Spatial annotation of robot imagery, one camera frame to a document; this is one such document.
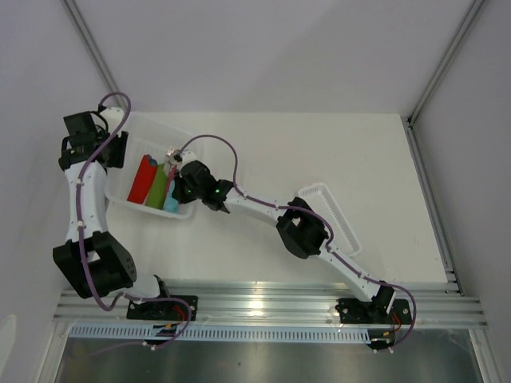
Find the teal paper napkin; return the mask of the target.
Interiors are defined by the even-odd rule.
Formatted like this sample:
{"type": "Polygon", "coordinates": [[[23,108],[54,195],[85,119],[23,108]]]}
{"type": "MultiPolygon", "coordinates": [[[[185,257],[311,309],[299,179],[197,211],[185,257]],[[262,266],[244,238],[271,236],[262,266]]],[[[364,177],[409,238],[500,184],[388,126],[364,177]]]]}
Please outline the teal paper napkin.
{"type": "Polygon", "coordinates": [[[168,213],[176,214],[179,211],[179,201],[175,197],[172,196],[172,193],[175,190],[175,186],[176,186],[176,183],[174,181],[172,181],[168,188],[168,192],[165,197],[162,210],[166,211],[168,213]]]}

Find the large white plastic basket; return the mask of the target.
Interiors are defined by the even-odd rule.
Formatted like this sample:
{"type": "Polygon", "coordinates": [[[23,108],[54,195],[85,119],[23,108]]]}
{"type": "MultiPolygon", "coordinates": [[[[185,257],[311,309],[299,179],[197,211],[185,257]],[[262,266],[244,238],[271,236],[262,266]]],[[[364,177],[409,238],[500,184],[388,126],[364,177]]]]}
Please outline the large white plastic basket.
{"type": "Polygon", "coordinates": [[[129,202],[128,196],[144,155],[150,155],[158,164],[161,164],[171,147],[177,149],[184,147],[192,139],[192,134],[139,112],[130,113],[121,130],[128,133],[125,162],[122,168],[108,170],[105,194],[109,201],[122,207],[167,219],[190,218],[195,211],[194,202],[180,205],[176,212],[166,212],[147,207],[144,203],[129,202]]]}

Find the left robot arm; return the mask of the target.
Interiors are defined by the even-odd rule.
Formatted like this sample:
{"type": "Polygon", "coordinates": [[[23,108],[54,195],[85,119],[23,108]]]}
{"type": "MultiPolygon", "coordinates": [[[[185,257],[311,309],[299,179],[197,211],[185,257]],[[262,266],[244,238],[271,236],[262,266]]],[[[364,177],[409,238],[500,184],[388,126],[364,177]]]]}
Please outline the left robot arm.
{"type": "Polygon", "coordinates": [[[83,299],[94,298],[105,311],[114,293],[128,298],[157,319],[172,313],[173,300],[163,280],[138,274],[129,251],[109,232],[105,187],[110,168],[125,162],[127,132],[109,132],[98,111],[66,116],[68,135],[61,142],[59,167],[69,186],[69,228],[65,243],[53,249],[53,261],[83,299]]]}

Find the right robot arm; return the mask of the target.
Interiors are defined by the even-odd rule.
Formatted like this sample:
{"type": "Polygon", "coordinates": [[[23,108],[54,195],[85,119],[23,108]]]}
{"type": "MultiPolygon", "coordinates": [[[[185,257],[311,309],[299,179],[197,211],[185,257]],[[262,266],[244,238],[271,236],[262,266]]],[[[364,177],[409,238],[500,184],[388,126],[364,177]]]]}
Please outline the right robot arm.
{"type": "Polygon", "coordinates": [[[347,256],[334,247],[334,232],[329,223],[299,197],[287,205],[269,203],[245,196],[230,180],[217,180],[199,160],[178,155],[176,189],[173,195],[183,203],[201,201],[212,211],[246,215],[275,227],[286,250],[299,259],[313,257],[335,268],[358,300],[355,312],[363,319],[382,322],[392,315],[395,289],[375,281],[356,268],[347,256]]]}

